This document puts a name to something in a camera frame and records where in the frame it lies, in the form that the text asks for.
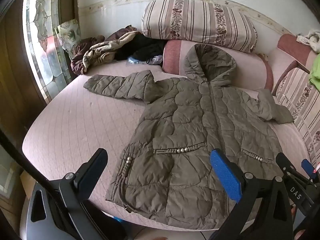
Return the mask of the right hand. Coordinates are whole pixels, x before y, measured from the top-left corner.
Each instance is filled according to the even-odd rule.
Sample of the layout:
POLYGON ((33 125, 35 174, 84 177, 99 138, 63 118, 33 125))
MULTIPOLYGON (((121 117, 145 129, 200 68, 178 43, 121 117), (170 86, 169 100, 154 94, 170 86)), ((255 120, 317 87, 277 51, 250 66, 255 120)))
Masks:
POLYGON ((305 231, 304 229, 298 231, 298 228, 306 217, 295 204, 291 206, 291 215, 293 221, 293 239, 297 240, 305 231))

